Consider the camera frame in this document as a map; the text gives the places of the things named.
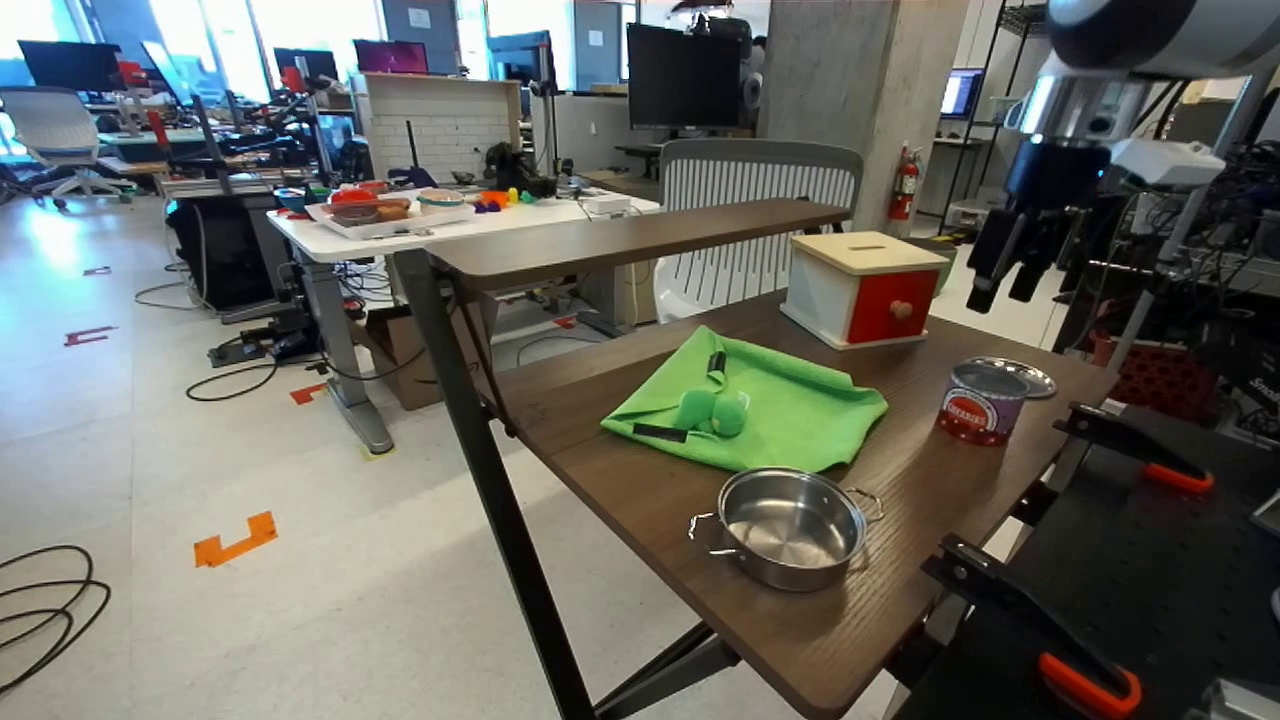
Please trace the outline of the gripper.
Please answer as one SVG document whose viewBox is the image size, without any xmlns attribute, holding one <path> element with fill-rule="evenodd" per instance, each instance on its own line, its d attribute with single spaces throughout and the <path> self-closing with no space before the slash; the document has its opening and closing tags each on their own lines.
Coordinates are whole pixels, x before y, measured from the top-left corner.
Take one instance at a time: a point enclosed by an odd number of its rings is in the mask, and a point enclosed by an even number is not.
<svg viewBox="0 0 1280 720">
<path fill-rule="evenodd" d="M 989 313 L 1011 269 L 1007 296 L 1032 301 L 1070 234 L 1073 219 L 1056 215 L 1087 201 L 1110 164 L 1111 152 L 1105 146 L 1034 138 L 1020 142 L 1005 184 L 1006 208 L 988 214 L 972 247 L 969 310 Z"/>
</svg>

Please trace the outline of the silver lid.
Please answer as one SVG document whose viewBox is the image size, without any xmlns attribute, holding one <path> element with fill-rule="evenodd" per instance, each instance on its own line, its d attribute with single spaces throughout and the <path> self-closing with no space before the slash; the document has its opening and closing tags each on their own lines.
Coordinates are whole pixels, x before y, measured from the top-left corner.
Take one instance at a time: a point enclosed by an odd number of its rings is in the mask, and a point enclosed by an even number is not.
<svg viewBox="0 0 1280 720">
<path fill-rule="evenodd" d="M 1027 386 L 1027 397 L 1030 400 L 1052 398 L 1059 392 L 1056 380 L 1048 373 L 1030 364 L 996 356 L 969 357 L 966 361 L 1016 377 Z"/>
</svg>

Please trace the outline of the silver pot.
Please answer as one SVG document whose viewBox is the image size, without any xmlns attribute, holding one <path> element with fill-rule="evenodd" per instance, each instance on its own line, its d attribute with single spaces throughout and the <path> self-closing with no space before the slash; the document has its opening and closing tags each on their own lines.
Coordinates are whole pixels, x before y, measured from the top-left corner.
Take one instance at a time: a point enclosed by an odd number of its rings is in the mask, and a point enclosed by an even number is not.
<svg viewBox="0 0 1280 720">
<path fill-rule="evenodd" d="M 687 538 L 765 587 L 812 593 L 869 562 L 870 527 L 884 518 L 883 500 L 867 489 L 758 468 L 727 479 L 714 510 L 690 518 Z"/>
</svg>

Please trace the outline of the red drawer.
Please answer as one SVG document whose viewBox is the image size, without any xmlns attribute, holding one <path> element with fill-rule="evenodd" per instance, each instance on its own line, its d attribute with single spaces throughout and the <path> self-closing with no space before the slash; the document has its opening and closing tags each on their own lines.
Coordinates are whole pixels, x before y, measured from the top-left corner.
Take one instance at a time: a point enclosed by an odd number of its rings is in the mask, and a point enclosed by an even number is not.
<svg viewBox="0 0 1280 720">
<path fill-rule="evenodd" d="M 938 269 L 860 275 L 845 340 L 854 346 L 922 340 Z"/>
</svg>

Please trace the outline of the red fire extinguisher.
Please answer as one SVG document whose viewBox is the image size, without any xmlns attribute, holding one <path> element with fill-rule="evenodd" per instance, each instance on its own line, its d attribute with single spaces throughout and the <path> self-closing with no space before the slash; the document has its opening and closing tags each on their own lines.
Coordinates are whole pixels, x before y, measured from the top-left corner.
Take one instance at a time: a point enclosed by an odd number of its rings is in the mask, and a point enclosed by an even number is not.
<svg viewBox="0 0 1280 720">
<path fill-rule="evenodd" d="M 920 151 L 913 149 L 909 143 L 904 143 L 893 176 L 887 209 L 887 219 L 890 222 L 908 222 L 911 219 L 920 177 Z"/>
</svg>

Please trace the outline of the lit laptop screen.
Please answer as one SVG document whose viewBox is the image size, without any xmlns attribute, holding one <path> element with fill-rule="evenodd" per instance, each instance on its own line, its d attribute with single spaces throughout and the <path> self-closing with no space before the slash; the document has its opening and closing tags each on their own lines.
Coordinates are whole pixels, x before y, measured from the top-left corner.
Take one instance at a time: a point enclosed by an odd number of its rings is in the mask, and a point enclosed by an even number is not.
<svg viewBox="0 0 1280 720">
<path fill-rule="evenodd" d="M 970 120 L 986 81 L 984 68 L 952 68 L 943 87 L 941 120 Z"/>
</svg>

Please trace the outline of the red basket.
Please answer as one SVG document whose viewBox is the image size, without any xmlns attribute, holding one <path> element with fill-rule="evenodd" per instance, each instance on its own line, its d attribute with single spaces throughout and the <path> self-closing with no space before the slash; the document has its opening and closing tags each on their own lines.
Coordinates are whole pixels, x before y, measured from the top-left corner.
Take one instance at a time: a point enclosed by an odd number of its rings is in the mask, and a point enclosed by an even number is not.
<svg viewBox="0 0 1280 720">
<path fill-rule="evenodd" d="M 1219 375 L 1187 346 L 1137 341 L 1107 398 L 1199 423 L 1211 415 L 1217 383 Z"/>
</svg>

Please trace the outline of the white slatted chair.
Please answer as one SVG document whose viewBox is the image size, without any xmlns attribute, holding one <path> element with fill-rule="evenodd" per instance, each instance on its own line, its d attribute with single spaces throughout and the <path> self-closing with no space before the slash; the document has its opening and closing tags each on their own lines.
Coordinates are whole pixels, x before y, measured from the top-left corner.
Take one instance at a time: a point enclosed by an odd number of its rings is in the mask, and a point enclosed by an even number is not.
<svg viewBox="0 0 1280 720">
<path fill-rule="evenodd" d="M 660 151 L 667 211 L 799 199 L 851 211 L 864 174 L 851 149 L 769 138 L 681 138 Z M 653 290 L 660 324 L 786 288 L 788 234 L 769 234 L 662 258 Z"/>
</svg>

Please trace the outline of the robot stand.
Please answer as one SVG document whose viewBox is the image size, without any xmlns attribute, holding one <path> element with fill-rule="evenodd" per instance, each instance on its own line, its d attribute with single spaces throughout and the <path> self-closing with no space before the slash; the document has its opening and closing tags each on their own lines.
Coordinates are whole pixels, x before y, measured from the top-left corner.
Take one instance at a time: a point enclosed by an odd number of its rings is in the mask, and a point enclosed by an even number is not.
<svg viewBox="0 0 1280 720">
<path fill-rule="evenodd" d="M 1079 459 L 1019 503 L 1029 536 L 1000 561 L 1139 678 L 1132 720 L 1280 720 L 1280 448 L 1140 407 L 1116 415 L 1211 471 L 1213 489 L 1184 495 L 1069 437 Z M 908 691 L 893 720 L 1089 720 L 1042 684 L 1028 632 L 943 592 L 959 619 L 892 661 Z"/>
</svg>

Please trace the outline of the black monitor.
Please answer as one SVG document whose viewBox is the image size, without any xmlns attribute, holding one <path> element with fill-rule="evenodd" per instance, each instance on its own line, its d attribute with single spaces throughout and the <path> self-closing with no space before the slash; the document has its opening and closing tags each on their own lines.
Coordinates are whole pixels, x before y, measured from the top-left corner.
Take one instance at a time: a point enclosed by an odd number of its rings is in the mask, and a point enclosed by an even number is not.
<svg viewBox="0 0 1280 720">
<path fill-rule="evenodd" d="M 632 23 L 626 45 L 632 129 L 739 127 L 737 40 Z"/>
</svg>

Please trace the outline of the white brick panel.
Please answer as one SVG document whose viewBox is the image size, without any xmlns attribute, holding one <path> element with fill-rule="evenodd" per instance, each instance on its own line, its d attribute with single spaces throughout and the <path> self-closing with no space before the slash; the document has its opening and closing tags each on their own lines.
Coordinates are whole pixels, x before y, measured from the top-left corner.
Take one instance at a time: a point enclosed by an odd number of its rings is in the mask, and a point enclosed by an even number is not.
<svg viewBox="0 0 1280 720">
<path fill-rule="evenodd" d="M 456 170 L 481 179 L 492 146 L 521 145 L 517 82 L 357 73 L 349 87 L 379 179 L 410 167 L 442 184 Z"/>
</svg>

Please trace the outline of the tray of toy food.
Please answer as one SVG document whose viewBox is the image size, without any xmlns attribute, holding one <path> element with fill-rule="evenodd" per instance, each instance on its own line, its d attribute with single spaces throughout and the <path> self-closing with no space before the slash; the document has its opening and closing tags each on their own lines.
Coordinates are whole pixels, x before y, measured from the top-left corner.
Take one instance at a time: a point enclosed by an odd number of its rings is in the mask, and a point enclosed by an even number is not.
<svg viewBox="0 0 1280 720">
<path fill-rule="evenodd" d="M 365 188 L 343 188 L 329 202 L 310 204 L 308 217 L 347 240 L 365 241 L 429 231 L 468 222 L 474 215 L 466 197 L 454 190 L 411 188 L 374 196 Z"/>
</svg>

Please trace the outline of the white desk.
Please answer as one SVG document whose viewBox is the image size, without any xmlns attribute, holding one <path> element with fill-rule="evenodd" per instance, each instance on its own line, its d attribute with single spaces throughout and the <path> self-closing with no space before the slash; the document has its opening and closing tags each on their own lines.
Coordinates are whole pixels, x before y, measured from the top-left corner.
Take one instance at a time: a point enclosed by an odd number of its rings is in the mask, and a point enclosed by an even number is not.
<svg viewBox="0 0 1280 720">
<path fill-rule="evenodd" d="M 321 347 L 330 363 L 326 386 L 348 427 L 371 455 L 390 452 L 396 443 L 366 392 L 369 378 L 360 372 L 349 332 L 343 287 L 337 272 L 342 263 L 361 258 L 393 258 L 444 240 L 462 240 L 502 231 L 525 231 L 559 223 L 604 220 L 658 211 L 657 202 L 622 193 L 599 192 L 584 201 L 549 199 L 518 202 L 498 213 L 477 213 L 470 205 L 424 211 L 416 202 L 403 222 L 357 228 L 333 225 L 319 205 L 301 218 L 287 211 L 261 215 L 285 241 L 297 265 L 310 310 L 317 323 Z"/>
</svg>

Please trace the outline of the row of monitors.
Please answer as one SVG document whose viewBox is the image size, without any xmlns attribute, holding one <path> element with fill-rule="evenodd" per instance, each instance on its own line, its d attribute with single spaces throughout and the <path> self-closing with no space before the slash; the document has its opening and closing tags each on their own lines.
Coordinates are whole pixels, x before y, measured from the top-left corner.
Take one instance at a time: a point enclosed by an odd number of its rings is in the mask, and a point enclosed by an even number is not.
<svg viewBox="0 0 1280 720">
<path fill-rule="evenodd" d="M 189 85 L 173 68 L 164 46 L 146 44 L 147 67 L 133 68 L 113 44 L 19 40 L 20 56 L 31 79 L 37 86 L 70 88 L 87 94 L 120 92 L 131 81 L 150 86 L 156 76 L 173 94 L 184 94 Z M 365 73 L 428 76 L 426 49 L 413 42 L 380 42 L 355 40 L 357 65 Z M 276 69 L 288 87 L 303 79 L 338 81 L 337 61 L 329 51 L 278 47 L 274 50 Z"/>
</svg>

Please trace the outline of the white office chair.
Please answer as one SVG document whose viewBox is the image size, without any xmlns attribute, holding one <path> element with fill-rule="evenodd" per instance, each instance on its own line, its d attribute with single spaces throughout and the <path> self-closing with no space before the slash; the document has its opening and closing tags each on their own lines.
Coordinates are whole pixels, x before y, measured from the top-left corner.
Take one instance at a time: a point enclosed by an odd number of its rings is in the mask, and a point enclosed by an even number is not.
<svg viewBox="0 0 1280 720">
<path fill-rule="evenodd" d="M 10 118 L 17 141 L 49 170 L 68 170 L 61 181 L 33 187 L 37 201 L 50 200 L 67 211 L 67 196 L 114 197 L 129 204 L 137 190 L 128 179 L 110 179 L 97 172 L 101 142 L 99 128 L 79 95 L 70 88 L 44 86 L 0 87 L 0 104 Z"/>
</svg>

